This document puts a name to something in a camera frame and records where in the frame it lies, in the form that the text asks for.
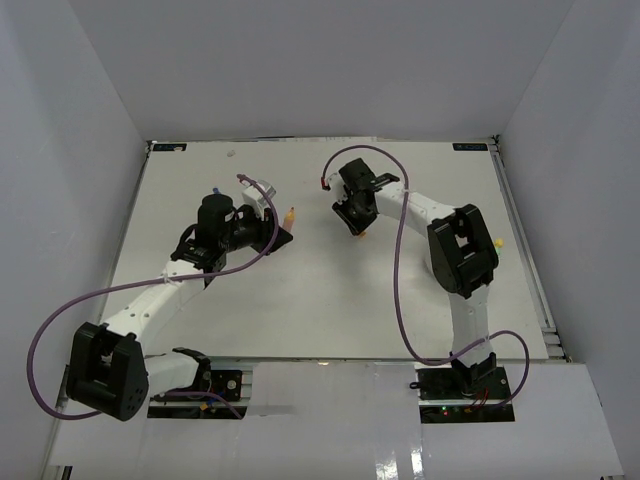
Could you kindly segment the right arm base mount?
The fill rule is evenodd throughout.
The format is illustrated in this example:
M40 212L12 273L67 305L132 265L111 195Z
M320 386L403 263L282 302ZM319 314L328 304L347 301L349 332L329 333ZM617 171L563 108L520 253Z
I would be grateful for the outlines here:
M512 423L514 408L504 367L497 366L477 382L468 384L451 366L415 370L408 387L418 397L422 424Z

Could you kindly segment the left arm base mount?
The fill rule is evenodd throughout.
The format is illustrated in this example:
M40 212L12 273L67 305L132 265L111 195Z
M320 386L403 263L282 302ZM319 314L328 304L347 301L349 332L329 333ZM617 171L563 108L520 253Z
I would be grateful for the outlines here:
M241 420L248 408L245 373L220 366L199 351L177 347L145 358L147 416L173 420Z

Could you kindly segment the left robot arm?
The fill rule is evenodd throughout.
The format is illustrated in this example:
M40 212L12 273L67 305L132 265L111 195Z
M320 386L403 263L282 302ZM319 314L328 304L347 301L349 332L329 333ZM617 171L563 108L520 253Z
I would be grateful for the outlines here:
M195 296L225 273L230 253L244 248L266 256L292 241L269 193L248 187L243 205L212 193L197 220L180 236L161 276L123 309L75 332L67 396L121 421L133 418L149 397L199 399L211 391L211 361L196 350L175 347L153 355L155 337Z

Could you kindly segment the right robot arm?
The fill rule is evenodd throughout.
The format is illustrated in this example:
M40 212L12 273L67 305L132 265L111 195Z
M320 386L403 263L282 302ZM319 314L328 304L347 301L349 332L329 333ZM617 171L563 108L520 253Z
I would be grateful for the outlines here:
M487 303L499 264L479 208L454 208L412 192L391 173L374 174L360 158L324 179L322 187L335 195L332 209L352 235L364 233L382 215L426 239L426 268L447 292L451 309L452 388L463 398L477 397L496 369Z

